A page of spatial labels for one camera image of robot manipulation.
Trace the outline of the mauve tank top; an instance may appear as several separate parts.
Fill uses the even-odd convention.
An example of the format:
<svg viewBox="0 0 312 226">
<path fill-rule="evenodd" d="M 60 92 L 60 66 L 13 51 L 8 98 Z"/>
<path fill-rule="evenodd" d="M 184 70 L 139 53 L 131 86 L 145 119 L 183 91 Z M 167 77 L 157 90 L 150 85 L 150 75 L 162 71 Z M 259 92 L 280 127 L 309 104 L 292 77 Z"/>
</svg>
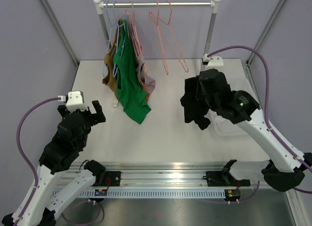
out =
<svg viewBox="0 0 312 226">
<path fill-rule="evenodd" d="M 141 88 L 145 91 L 145 99 L 148 101 L 149 97 L 155 90 L 156 81 L 147 74 L 145 58 L 143 55 L 143 46 L 141 45 L 137 34 L 135 14 L 131 16 L 127 9 L 125 10 L 125 13 L 127 16 L 128 35 L 134 51 L 136 77 Z"/>
</svg>

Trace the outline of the black tank top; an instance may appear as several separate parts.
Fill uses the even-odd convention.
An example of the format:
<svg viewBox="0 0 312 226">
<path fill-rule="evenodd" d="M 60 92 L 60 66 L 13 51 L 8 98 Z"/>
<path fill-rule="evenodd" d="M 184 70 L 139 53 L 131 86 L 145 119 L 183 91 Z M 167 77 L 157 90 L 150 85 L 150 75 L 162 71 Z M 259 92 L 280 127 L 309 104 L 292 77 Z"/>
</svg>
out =
<svg viewBox="0 0 312 226">
<path fill-rule="evenodd" d="M 198 80 L 196 77 L 187 78 L 184 81 L 184 95 L 180 104 L 184 110 L 184 122 L 192 121 L 203 131 L 210 125 L 210 120 L 205 117 L 208 113 L 208 105 L 204 100 L 196 99 Z"/>
</svg>

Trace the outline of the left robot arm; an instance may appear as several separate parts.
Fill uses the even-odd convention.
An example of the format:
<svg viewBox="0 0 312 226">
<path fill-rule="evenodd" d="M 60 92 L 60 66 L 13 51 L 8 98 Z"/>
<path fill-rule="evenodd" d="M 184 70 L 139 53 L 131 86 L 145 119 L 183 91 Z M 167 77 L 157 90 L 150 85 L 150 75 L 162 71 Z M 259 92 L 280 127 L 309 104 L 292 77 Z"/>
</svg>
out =
<svg viewBox="0 0 312 226">
<path fill-rule="evenodd" d="M 95 100 L 92 104 L 95 113 L 91 113 L 89 108 L 79 109 L 78 104 L 74 105 L 73 110 L 69 110 L 66 105 L 58 106 L 62 121 L 39 158 L 33 185 L 18 209 L 4 216 L 3 225 L 53 226 L 84 189 L 104 183 L 106 168 L 91 160 L 72 182 L 57 195 L 52 194 L 61 177 L 79 156 L 79 152 L 86 147 L 91 127 L 106 121 L 100 103 Z"/>
</svg>

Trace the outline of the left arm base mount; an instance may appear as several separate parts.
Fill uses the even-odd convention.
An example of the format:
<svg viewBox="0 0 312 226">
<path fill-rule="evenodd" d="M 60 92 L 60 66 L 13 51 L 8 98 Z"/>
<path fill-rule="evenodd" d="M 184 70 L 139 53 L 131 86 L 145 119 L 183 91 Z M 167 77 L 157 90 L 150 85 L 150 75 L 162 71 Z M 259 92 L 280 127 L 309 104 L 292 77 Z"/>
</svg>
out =
<svg viewBox="0 0 312 226">
<path fill-rule="evenodd" d="M 95 176 L 93 187 L 119 187 L 121 181 L 120 171 L 106 170 L 105 166 L 95 160 L 85 160 L 79 168 L 89 170 Z"/>
</svg>

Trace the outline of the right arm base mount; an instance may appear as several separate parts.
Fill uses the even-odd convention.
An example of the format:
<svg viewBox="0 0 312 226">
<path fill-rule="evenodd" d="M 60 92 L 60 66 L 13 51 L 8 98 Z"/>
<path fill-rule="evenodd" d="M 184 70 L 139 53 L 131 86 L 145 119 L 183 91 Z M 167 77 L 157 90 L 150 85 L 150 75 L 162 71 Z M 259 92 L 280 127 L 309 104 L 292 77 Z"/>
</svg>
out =
<svg viewBox="0 0 312 226">
<path fill-rule="evenodd" d="M 230 168 L 237 160 L 230 160 L 221 170 L 206 171 L 202 176 L 203 180 L 206 180 L 209 187 L 250 187 L 250 180 L 242 179 L 237 180 L 230 174 Z"/>
</svg>

